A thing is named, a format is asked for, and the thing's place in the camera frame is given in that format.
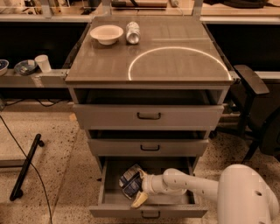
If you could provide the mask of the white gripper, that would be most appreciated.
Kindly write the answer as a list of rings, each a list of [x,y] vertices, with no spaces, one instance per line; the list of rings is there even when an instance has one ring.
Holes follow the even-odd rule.
[[[136,194],[136,198],[131,204],[132,208],[139,208],[148,199],[148,195],[156,195],[163,191],[163,179],[161,175],[148,175],[142,169],[139,169],[138,172],[142,179],[143,192]]]

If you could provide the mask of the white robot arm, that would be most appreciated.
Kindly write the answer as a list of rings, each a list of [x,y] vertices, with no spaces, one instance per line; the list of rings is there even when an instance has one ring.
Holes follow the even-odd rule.
[[[217,181],[169,168],[161,175],[140,172],[142,190],[132,203],[140,207],[151,195],[182,195],[191,191],[217,203],[218,224],[271,224],[279,213],[277,196],[258,172],[232,164]]]

